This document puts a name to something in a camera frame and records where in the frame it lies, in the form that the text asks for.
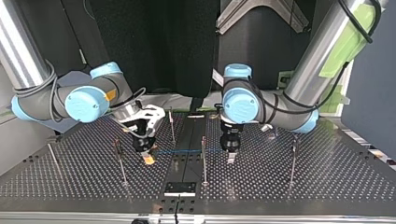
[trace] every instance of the silver arm tube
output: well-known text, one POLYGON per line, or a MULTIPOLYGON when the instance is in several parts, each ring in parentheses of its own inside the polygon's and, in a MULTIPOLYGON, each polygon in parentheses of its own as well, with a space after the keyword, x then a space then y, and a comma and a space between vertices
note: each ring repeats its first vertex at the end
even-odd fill
MULTIPOLYGON (((345 2, 354 11, 364 0, 345 2)), ((285 93, 292 100, 303 105, 314 105, 326 90, 332 79, 320 77, 319 73, 348 21, 345 11, 334 1, 285 89, 285 93)))
POLYGON ((39 86, 50 77, 15 0, 0 0, 0 62, 16 90, 39 86))

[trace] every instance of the black cable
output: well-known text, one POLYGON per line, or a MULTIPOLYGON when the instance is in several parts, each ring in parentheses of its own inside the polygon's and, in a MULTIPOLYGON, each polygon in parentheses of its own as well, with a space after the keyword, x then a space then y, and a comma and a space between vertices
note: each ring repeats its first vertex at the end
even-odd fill
POLYGON ((376 27, 379 24, 379 21, 381 21, 381 16, 382 16, 382 7, 381 7, 381 4, 378 2, 378 0, 370 0, 370 1, 372 2, 373 6, 375 8, 375 20, 374 20, 372 28, 369 31, 369 36, 371 36, 374 33, 376 27))
POLYGON ((368 43, 373 43, 373 39, 367 34, 367 32, 364 30, 364 28, 361 26, 361 24, 358 22, 356 17, 352 14, 352 12, 349 10, 347 7, 346 2, 344 0, 338 0, 338 3, 340 4, 341 8, 345 11, 346 15, 349 17, 350 21, 352 24, 356 27, 356 29, 363 35, 363 37, 366 39, 368 43))

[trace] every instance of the metal rod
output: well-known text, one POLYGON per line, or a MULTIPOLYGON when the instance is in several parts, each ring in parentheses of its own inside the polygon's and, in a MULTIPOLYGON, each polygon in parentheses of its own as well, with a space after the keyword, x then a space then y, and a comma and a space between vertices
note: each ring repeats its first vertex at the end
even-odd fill
POLYGON ((15 0, 0 0, 0 62, 17 90, 39 86, 50 77, 15 0))
POLYGON ((49 152, 50 152, 51 157, 53 158, 53 161, 55 161, 55 163, 58 164, 58 160, 55 157, 55 153, 53 152, 52 145, 50 143, 48 143, 47 146, 49 147, 49 152))
POLYGON ((53 151, 52 145, 50 143, 47 143, 47 146, 49 147, 50 155, 51 155, 53 161, 55 162, 55 165, 56 165, 56 168, 58 169, 59 175, 62 177, 61 167, 59 166, 58 159, 56 159, 56 156, 55 156, 55 153, 53 151))
POLYGON ((300 151, 300 139, 298 138, 297 135, 294 135, 294 140, 291 146, 291 149, 293 151, 293 162, 291 165, 291 175, 290 175, 290 189, 294 186, 294 173, 295 173, 295 166, 296 166, 296 161, 297 161, 297 156, 300 151))
POLYGON ((206 139, 203 136, 202 137, 202 142, 201 142, 201 150, 202 150, 202 157, 203 157, 203 162, 204 162, 204 186, 207 186, 209 183, 207 182, 207 175, 206 175, 206 139))
POLYGON ((129 185, 128 181, 126 179, 126 174, 125 174, 125 169, 124 169, 124 166, 123 166, 122 159, 120 159, 120 167, 121 167, 121 170, 122 170, 122 177, 124 179, 124 185, 129 185))
POLYGON ((173 143, 175 143, 176 139, 175 139, 174 121, 173 121, 173 117, 172 117, 172 107, 169 110, 169 122, 171 123, 171 129, 172 129, 172 141, 173 141, 173 143))
MULTIPOLYGON (((363 0, 345 1, 353 12, 363 0)), ((314 105, 326 90, 332 79, 320 77, 319 74, 348 21, 345 11, 334 1, 285 89, 292 100, 303 105, 314 105)))

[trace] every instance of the gray wall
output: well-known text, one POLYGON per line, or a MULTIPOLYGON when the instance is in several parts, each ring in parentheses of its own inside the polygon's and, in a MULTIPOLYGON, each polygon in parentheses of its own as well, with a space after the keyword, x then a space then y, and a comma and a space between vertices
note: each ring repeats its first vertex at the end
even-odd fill
POLYGON ((11 82, 3 65, 0 64, 0 108, 9 105, 13 95, 11 82))
POLYGON ((387 10, 367 46, 355 60, 342 122, 396 159, 396 1, 387 10))
MULTIPOLYGON (((0 64, 0 114, 10 105, 12 85, 0 64)), ((53 130, 36 122, 0 116, 0 175, 46 145, 53 130)))

